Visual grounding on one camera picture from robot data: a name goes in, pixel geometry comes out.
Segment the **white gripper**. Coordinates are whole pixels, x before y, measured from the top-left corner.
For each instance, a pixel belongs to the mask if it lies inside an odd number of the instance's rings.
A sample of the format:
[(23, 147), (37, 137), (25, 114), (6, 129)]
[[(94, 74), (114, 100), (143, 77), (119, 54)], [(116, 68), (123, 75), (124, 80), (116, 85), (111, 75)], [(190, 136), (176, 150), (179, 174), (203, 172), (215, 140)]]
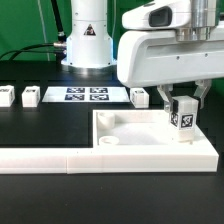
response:
[(203, 108), (210, 79), (224, 77), (224, 28), (199, 42), (177, 42), (174, 30), (128, 31), (119, 42), (117, 77), (129, 88), (159, 85), (166, 112), (173, 111), (172, 84), (196, 81)]

